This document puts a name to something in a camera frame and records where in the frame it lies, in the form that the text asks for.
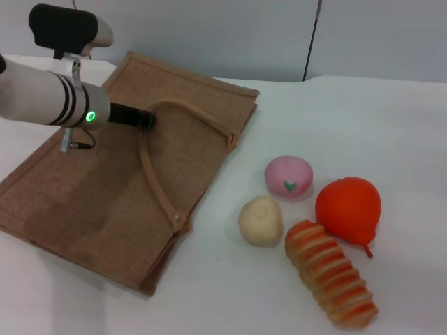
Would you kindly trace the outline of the cream egg yolk pastry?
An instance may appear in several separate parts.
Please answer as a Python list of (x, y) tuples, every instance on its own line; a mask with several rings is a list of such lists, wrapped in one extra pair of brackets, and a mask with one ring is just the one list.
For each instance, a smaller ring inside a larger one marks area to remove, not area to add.
[(246, 203), (238, 216), (240, 233), (252, 246), (273, 248), (283, 234), (281, 209), (276, 200), (259, 195)]

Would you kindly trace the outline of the dark vertical wall strip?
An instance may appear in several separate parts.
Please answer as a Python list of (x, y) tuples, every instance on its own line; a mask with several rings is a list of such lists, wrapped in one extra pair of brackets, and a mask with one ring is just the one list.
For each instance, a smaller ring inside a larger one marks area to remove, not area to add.
[(314, 18), (314, 25), (313, 25), (313, 29), (312, 29), (312, 35), (310, 38), (310, 42), (309, 42), (308, 53), (307, 53), (307, 58), (306, 58), (306, 63), (305, 63), (305, 69), (303, 71), (302, 81), (305, 81), (307, 79), (307, 73), (308, 73), (308, 69), (309, 69), (310, 59), (312, 56), (312, 49), (313, 49), (313, 45), (314, 45), (314, 39), (315, 39), (316, 29), (318, 26), (319, 17), (321, 14), (322, 3), (323, 3), (323, 0), (318, 0), (318, 6), (317, 6), (317, 10), (316, 10), (316, 15)]

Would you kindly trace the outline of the orange striped bread roll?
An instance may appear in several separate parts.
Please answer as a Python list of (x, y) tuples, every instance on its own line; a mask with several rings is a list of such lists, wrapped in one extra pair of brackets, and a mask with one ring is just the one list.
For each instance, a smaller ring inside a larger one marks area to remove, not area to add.
[(322, 225), (304, 220), (285, 236), (285, 252), (331, 323), (359, 330), (379, 312), (366, 281)]

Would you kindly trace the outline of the orange toy pear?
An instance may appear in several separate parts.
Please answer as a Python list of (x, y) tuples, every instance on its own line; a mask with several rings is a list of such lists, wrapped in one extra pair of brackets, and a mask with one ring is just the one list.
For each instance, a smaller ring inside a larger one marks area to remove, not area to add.
[(381, 198), (376, 187), (360, 177), (345, 177), (329, 183), (316, 198), (317, 223), (334, 236), (360, 246), (367, 257), (381, 216)]

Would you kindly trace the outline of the pink peach bun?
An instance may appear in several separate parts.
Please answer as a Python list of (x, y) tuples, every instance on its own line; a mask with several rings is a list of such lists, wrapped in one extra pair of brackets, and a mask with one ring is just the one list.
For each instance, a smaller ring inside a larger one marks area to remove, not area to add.
[(296, 202), (311, 188), (314, 172), (311, 165), (297, 156), (278, 156), (264, 170), (264, 180), (270, 194)]

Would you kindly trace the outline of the brown jute tote bag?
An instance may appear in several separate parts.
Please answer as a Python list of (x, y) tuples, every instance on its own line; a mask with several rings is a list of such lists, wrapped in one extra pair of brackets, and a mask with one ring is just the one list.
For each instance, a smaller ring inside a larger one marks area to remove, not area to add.
[(136, 52), (104, 87), (156, 128), (110, 124), (70, 154), (55, 133), (0, 183), (0, 231), (151, 296), (259, 92)]

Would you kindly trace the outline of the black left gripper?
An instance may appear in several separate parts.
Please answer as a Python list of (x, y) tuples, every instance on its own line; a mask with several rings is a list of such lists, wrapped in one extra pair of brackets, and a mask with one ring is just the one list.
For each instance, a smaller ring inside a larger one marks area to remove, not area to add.
[(155, 112), (119, 103), (111, 103), (107, 122), (135, 126), (143, 131), (150, 131), (155, 127), (157, 117)]

